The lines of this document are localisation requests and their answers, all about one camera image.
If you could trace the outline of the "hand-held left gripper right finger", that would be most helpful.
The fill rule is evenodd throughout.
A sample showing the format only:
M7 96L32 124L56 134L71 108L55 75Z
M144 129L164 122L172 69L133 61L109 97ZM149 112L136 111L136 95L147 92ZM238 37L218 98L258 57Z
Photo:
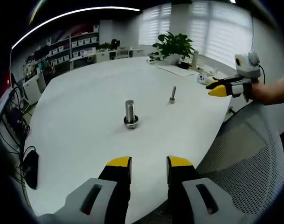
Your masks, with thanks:
M201 178L184 158L167 156L167 206L174 224L244 224L246 215L232 197L208 178Z

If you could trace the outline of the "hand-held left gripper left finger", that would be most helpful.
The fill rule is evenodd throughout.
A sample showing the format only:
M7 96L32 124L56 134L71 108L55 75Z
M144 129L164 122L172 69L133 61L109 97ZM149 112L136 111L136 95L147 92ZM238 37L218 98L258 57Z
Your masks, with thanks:
M55 213L38 217L40 224L123 224L131 197L132 157L109 161L98 178L90 178L70 194Z

